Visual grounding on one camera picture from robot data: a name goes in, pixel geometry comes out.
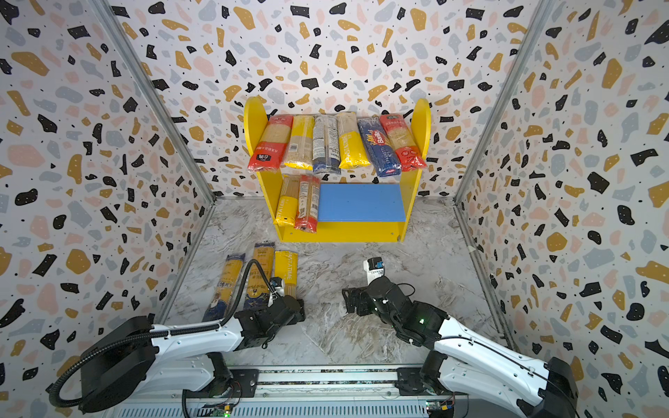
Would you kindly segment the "dark blue spaghetti bag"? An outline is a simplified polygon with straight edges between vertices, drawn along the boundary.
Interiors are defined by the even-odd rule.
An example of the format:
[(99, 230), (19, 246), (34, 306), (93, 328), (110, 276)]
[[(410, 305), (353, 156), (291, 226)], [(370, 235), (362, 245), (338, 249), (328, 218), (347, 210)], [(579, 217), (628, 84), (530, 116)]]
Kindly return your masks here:
[(245, 254), (230, 254), (226, 257), (221, 276), (214, 289), (212, 297), (202, 320), (211, 322), (221, 320), (228, 311), (229, 304), (233, 298), (233, 291), (240, 277), (240, 271), (246, 259)]

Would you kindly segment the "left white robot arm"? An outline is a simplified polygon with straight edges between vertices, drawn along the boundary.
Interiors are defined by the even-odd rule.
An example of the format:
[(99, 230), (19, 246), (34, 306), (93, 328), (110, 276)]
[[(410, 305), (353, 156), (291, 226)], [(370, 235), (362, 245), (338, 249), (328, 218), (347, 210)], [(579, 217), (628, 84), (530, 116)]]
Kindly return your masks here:
[(213, 380), (209, 372), (167, 373), (173, 361), (213, 353), (264, 347), (287, 325), (305, 320), (304, 302), (290, 295), (271, 306), (241, 310), (226, 324), (217, 320), (190, 326), (153, 325), (145, 316), (127, 320), (87, 349), (80, 369), (82, 400), (78, 409), (110, 409), (136, 392), (170, 389), (196, 391)]

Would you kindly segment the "yellow Pastatime spaghetti bag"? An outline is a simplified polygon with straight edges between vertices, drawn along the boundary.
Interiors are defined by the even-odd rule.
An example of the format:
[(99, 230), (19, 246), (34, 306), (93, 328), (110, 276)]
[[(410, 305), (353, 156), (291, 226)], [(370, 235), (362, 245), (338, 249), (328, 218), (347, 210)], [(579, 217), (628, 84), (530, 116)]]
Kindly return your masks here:
[(280, 279), (280, 287), (285, 295), (296, 297), (298, 277), (298, 254), (278, 251), (275, 254), (275, 277)]

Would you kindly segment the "clear white label spaghetti bag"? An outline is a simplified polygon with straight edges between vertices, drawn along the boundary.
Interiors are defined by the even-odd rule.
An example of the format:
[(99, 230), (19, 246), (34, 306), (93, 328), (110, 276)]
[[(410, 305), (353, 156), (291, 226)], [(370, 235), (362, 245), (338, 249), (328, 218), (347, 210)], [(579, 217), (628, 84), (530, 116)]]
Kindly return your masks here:
[(340, 174), (340, 164), (337, 119), (329, 115), (316, 116), (313, 134), (313, 173)]

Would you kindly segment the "red spaghetti bag black label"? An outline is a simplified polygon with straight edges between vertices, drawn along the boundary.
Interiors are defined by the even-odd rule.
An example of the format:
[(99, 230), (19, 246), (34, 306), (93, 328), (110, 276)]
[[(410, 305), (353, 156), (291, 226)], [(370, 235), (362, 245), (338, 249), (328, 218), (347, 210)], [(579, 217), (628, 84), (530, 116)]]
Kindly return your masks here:
[(248, 169), (251, 172), (278, 172), (292, 132), (292, 115), (275, 115), (261, 136), (261, 141), (254, 150)]

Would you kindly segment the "red spaghetti bag top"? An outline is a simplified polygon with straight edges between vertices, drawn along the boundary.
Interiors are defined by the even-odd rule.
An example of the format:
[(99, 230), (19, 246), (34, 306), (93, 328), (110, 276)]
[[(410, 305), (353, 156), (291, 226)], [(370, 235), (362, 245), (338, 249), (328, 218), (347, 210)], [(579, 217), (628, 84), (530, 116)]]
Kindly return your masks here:
[(405, 119), (399, 114), (384, 114), (380, 118), (389, 143), (399, 159), (403, 172), (421, 170), (427, 167), (414, 136)]

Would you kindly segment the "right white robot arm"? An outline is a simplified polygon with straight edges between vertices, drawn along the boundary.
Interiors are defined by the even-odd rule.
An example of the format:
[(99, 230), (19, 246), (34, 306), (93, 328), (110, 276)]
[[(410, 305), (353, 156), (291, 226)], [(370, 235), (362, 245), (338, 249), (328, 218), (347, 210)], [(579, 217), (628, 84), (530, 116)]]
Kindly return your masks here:
[(576, 417), (571, 367), (521, 355), (470, 330), (444, 310), (413, 301), (381, 276), (341, 292), (348, 313), (376, 315), (410, 345), (429, 353), (419, 370), (401, 372), (397, 388), (411, 395), (473, 395), (519, 417)]

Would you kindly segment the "red clear spaghetti bag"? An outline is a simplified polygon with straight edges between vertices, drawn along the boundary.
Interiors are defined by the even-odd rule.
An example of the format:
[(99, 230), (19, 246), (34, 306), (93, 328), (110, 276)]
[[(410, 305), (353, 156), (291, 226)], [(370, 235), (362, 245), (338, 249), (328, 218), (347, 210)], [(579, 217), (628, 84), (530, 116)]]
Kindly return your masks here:
[(301, 175), (295, 229), (306, 233), (317, 232), (320, 191), (319, 179), (313, 175)]

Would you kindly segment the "orange blue spaghetti bag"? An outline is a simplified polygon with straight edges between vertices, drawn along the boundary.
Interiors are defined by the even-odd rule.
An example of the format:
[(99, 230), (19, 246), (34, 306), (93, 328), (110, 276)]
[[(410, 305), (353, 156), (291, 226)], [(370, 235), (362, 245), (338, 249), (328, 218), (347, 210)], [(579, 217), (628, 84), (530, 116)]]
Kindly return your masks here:
[[(270, 279), (275, 258), (275, 244), (261, 242), (254, 245), (253, 260), (257, 260), (267, 280)], [(270, 289), (266, 280), (263, 280), (256, 264), (252, 264), (247, 278), (246, 298), (244, 309), (260, 309), (268, 306)]]

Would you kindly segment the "blue Barilla spaghetti bag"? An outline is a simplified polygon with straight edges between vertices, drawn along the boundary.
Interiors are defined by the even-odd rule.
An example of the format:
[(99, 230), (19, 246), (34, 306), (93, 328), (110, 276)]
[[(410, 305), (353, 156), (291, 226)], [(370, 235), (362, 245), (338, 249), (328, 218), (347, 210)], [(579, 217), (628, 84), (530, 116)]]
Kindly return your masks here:
[(357, 125), (369, 160), (380, 178), (400, 175), (402, 167), (378, 117), (359, 118)]

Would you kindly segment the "plain yellow spaghetti bag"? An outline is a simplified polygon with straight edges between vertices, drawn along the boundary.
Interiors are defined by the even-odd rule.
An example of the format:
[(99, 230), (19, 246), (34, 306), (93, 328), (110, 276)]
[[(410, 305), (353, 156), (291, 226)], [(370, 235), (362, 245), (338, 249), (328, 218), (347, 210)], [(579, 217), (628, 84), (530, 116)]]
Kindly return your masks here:
[(315, 118), (312, 115), (294, 116), (289, 145), (283, 158), (284, 167), (313, 170), (313, 135)]

